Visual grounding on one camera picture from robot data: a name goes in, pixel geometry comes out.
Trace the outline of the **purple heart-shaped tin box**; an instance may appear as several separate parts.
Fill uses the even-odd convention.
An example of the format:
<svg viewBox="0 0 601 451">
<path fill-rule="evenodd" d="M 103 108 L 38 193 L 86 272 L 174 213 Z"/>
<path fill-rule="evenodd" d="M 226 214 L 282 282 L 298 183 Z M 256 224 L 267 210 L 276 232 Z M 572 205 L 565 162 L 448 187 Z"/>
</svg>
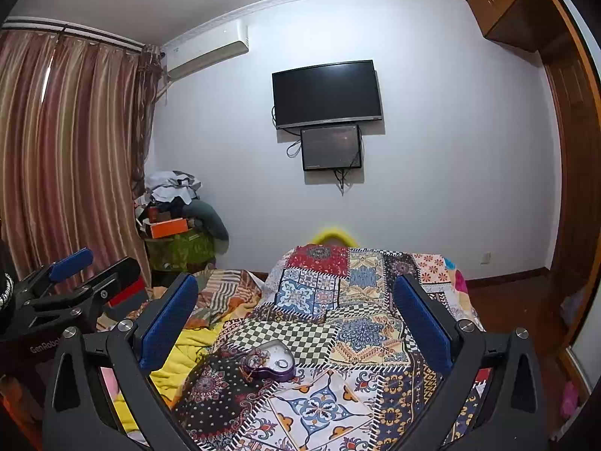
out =
<svg viewBox="0 0 601 451">
<path fill-rule="evenodd" d="M 283 383 L 295 376 L 295 358 L 280 340 L 271 340 L 251 349 L 240 362 L 247 381 L 273 380 Z"/>
</svg>

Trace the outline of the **yellow blanket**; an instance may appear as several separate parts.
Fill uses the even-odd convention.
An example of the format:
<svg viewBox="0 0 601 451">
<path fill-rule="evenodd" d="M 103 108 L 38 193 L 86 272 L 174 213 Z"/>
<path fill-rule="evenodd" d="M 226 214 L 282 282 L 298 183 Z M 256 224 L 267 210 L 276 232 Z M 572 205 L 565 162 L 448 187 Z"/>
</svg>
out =
<svg viewBox="0 0 601 451">
<path fill-rule="evenodd" d="M 150 373 L 150 380 L 169 409 L 173 407 L 189 373 L 208 355 L 224 323 L 211 328 L 183 329 L 163 365 Z"/>
</svg>

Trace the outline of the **red box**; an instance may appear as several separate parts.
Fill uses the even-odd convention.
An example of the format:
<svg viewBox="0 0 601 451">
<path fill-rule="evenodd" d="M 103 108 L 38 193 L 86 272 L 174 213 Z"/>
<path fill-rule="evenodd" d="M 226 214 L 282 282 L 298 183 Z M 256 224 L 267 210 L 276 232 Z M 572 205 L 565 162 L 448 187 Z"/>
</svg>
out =
<svg viewBox="0 0 601 451">
<path fill-rule="evenodd" d="M 112 309 L 134 310 L 148 299 L 146 283 L 140 276 L 125 289 L 122 289 L 109 300 L 108 306 Z"/>
</svg>

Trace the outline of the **green patterned box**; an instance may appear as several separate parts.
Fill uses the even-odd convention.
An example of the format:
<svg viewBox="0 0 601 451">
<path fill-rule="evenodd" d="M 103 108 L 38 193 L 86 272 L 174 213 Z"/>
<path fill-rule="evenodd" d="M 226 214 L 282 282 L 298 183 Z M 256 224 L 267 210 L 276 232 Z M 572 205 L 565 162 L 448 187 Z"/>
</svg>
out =
<svg viewBox="0 0 601 451">
<path fill-rule="evenodd" d="M 158 239 L 145 239 L 152 270 L 189 272 L 215 261 L 214 238 L 205 231 L 189 231 Z"/>
</svg>

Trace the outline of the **orange box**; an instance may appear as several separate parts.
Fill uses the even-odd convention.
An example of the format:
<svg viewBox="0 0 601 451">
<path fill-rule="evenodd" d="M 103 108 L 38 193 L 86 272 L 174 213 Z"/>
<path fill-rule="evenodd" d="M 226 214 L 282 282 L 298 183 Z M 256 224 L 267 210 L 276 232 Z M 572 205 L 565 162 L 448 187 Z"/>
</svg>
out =
<svg viewBox="0 0 601 451">
<path fill-rule="evenodd" d="M 189 223 L 185 218 L 170 219 L 156 223 L 146 221 L 143 223 L 143 229 L 145 230 L 147 237 L 159 239 L 185 233 L 189 230 Z"/>
</svg>

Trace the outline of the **orange sleeve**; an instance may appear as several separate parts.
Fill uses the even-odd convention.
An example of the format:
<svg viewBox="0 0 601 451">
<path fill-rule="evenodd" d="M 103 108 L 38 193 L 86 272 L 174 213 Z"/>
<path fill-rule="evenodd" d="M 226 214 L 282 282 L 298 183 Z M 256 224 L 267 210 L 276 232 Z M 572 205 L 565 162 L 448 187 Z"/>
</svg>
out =
<svg viewBox="0 0 601 451">
<path fill-rule="evenodd" d="M 1 378 L 1 405 L 35 450 L 43 449 L 43 408 L 15 378 Z"/>
</svg>

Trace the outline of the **pile of clothes and papers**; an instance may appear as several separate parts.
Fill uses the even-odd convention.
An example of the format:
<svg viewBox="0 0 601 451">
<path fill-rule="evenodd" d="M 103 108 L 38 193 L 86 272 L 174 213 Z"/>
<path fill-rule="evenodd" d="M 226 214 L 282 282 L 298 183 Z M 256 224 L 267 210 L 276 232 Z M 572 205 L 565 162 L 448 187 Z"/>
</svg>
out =
<svg viewBox="0 0 601 451">
<path fill-rule="evenodd" d="M 229 233 L 216 210 L 200 198 L 202 182 L 196 176 L 179 170 L 157 171 L 147 175 L 145 189 L 134 200 L 136 225 L 150 235 L 151 216 L 160 222 L 160 214 L 170 220 L 186 219 L 189 226 L 213 237 L 217 254 L 229 247 Z"/>
</svg>

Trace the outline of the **colourful patchwork bedspread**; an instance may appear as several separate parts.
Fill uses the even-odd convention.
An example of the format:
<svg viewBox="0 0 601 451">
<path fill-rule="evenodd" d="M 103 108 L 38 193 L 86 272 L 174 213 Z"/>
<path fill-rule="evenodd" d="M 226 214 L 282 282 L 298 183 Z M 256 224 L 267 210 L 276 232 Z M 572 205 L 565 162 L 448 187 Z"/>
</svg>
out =
<svg viewBox="0 0 601 451">
<path fill-rule="evenodd" d="M 413 275 L 455 319 L 475 320 L 467 286 L 439 254 L 307 244 L 270 273 L 260 303 L 226 323 L 190 372 L 174 415 L 203 450 L 389 450 L 442 384 L 391 294 Z M 288 382 L 247 381 L 242 358 L 282 341 Z"/>
</svg>

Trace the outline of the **striped red-brown curtain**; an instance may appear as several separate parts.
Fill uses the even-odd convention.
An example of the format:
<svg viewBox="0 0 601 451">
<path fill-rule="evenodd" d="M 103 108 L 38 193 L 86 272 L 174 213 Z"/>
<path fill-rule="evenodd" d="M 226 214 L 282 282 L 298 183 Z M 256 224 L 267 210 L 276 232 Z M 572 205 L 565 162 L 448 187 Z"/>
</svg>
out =
<svg viewBox="0 0 601 451">
<path fill-rule="evenodd" d="M 1 34 L 1 224 L 27 276 L 81 248 L 151 274 L 134 216 L 145 189 L 159 54 L 42 30 Z"/>
</svg>

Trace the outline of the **white air conditioner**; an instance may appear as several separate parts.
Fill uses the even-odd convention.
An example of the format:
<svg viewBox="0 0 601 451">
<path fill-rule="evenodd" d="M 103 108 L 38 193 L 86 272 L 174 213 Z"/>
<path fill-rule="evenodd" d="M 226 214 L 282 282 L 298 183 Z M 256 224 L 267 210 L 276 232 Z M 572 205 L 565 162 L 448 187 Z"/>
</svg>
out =
<svg viewBox="0 0 601 451">
<path fill-rule="evenodd" d="M 178 38 L 164 47 L 169 82 L 249 52 L 248 27 L 232 20 L 200 34 Z"/>
</svg>

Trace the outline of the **wall socket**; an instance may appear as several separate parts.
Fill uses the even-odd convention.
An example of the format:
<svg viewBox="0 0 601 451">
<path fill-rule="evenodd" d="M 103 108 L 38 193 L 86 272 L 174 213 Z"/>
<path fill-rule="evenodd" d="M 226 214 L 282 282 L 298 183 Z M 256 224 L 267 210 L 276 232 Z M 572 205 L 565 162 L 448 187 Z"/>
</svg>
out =
<svg viewBox="0 0 601 451">
<path fill-rule="evenodd" d="M 481 264 L 488 265 L 491 262 L 492 254 L 488 251 L 488 253 L 483 254 Z"/>
</svg>

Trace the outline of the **small black wall monitor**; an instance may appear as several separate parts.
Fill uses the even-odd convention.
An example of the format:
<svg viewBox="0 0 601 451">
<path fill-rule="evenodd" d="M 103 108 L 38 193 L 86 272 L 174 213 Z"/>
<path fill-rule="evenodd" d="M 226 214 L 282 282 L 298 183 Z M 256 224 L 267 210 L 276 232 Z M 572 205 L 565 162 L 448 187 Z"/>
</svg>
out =
<svg viewBox="0 0 601 451">
<path fill-rule="evenodd" d="M 300 145 L 306 172 L 362 168 L 362 135 L 355 124 L 302 129 Z"/>
</svg>

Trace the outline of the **black wall television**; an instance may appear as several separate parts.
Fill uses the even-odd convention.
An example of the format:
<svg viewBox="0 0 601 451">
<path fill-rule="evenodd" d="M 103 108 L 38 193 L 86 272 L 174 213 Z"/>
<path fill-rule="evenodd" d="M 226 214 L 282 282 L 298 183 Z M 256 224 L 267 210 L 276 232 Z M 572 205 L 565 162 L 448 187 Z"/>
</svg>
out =
<svg viewBox="0 0 601 451">
<path fill-rule="evenodd" d="M 283 128 L 383 117 L 371 60 L 320 64 L 272 74 L 273 118 Z"/>
</svg>

